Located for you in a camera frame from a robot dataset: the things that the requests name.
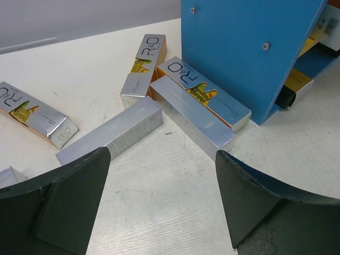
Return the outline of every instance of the yellow graphic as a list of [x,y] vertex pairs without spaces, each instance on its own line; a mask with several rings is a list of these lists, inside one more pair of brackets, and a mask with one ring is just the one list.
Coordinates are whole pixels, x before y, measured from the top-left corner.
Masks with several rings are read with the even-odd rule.
[[140,59],[140,58],[136,57],[136,60],[134,61],[131,73],[147,73],[147,72],[149,72],[149,70],[144,68],[143,65],[144,64],[150,64],[150,63],[152,63],[151,60]]
[[305,54],[307,51],[309,51],[315,44],[317,44],[318,42],[315,41],[312,38],[308,38],[306,43],[303,46],[302,51],[299,54],[299,57],[302,56],[303,54]]
[[27,122],[31,113],[35,112],[39,108],[39,106],[35,106],[35,107],[30,108],[30,109],[26,109],[26,106],[28,105],[28,103],[29,103],[29,101],[23,103],[18,108],[14,109],[10,112],[10,115],[13,118],[15,118],[17,121],[19,121],[20,123],[22,123],[24,125]]
[[204,106],[207,106],[209,101],[217,95],[217,90],[212,91],[204,91],[204,88],[206,87],[207,83],[203,82],[196,87],[186,89],[186,91],[191,94],[197,101],[200,101],[201,104]]

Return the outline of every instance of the blue panel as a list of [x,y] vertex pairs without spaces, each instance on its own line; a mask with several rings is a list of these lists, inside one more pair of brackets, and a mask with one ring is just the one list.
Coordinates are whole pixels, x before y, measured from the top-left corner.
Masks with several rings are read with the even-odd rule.
[[[182,1],[183,60],[250,108],[261,124],[326,2]],[[263,50],[266,42],[271,47]]]
[[297,59],[294,68],[311,78],[316,78],[335,59],[335,57],[312,48]]

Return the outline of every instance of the silver cardboard box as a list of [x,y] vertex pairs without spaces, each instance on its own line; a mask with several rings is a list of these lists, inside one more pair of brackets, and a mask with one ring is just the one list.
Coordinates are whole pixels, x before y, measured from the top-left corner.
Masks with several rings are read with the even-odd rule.
[[0,112],[58,149],[78,132],[68,116],[6,82],[0,83]]
[[153,99],[213,161],[218,150],[229,151],[235,132],[168,76],[151,85]]
[[26,181],[27,177],[9,166],[0,172],[0,189]]
[[173,79],[234,132],[244,128],[251,111],[178,57],[157,66],[157,75]]
[[144,36],[121,91],[125,109],[149,95],[150,83],[157,79],[156,66],[164,62],[166,52],[165,35]]
[[56,157],[62,165],[66,165],[106,146],[112,160],[162,124],[161,107],[147,96],[58,152]]

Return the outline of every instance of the white surface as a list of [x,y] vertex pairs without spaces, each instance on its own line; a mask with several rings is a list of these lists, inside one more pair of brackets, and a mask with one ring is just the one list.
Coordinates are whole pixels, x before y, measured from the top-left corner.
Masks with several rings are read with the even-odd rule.
[[[181,57],[180,20],[0,56],[0,80],[67,114],[79,139],[123,111],[119,93],[145,33]],[[275,178],[340,198],[340,62],[308,96],[263,126],[242,130],[232,154]],[[214,162],[167,116],[114,159],[88,247],[92,254],[236,254]],[[59,167],[56,148],[0,116],[0,169],[28,178]]]

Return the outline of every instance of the barcode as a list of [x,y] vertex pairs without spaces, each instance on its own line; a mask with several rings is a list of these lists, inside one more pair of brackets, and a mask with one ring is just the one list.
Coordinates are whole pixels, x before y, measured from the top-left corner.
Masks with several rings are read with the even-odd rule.
[[325,31],[324,31],[324,34],[331,37],[333,30],[336,28],[337,25],[338,25],[338,20],[331,18],[328,22],[328,25],[327,25]]

